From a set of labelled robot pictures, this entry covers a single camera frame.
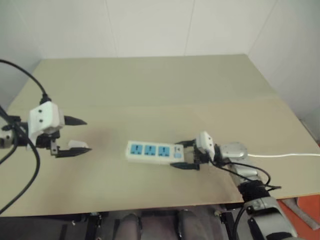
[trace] white cable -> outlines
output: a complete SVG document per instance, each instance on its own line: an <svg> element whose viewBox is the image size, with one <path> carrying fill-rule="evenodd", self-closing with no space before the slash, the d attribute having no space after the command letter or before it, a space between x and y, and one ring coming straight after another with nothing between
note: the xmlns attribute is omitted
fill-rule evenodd
<svg viewBox="0 0 320 240"><path fill-rule="evenodd" d="M288 156L316 156L320 157L318 153L286 153L286 154L279 154L279 155L256 155L256 154L248 154L249 157L253 158L282 158Z"/></svg>

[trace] power strip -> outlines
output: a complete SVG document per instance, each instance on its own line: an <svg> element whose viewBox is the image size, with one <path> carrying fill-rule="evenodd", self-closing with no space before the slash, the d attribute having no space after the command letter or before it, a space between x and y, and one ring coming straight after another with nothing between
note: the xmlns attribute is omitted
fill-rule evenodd
<svg viewBox="0 0 320 240"><path fill-rule="evenodd" d="M182 163L185 161L184 146L145 141L129 141L125 156L128 162L144 164Z"/></svg>

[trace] beige tabletop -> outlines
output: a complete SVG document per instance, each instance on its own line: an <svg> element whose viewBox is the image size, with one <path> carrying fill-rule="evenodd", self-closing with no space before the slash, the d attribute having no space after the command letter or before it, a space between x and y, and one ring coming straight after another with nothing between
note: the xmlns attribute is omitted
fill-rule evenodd
<svg viewBox="0 0 320 240"><path fill-rule="evenodd" d="M251 154L319 153L317 144L245 55L43 60L34 71L65 115L58 143L87 142L91 152L50 156L2 216L58 215L124 209L234 203L242 200L228 173L128 163L128 140L175 143L206 130L217 144L239 141ZM9 108L28 117L41 98L28 81ZM320 157L252 159L285 198L320 192ZM29 181L33 153L20 147L0 167L0 206Z"/></svg>

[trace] white wall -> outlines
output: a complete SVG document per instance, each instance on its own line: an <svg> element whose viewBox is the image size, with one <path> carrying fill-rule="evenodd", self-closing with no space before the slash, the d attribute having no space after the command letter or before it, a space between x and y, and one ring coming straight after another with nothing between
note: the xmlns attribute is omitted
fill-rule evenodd
<svg viewBox="0 0 320 240"><path fill-rule="evenodd" d="M319 0L2 2L0 55L30 69L39 58L245 53L299 117L320 104ZM5 79L15 95L9 82L23 81Z"/></svg>

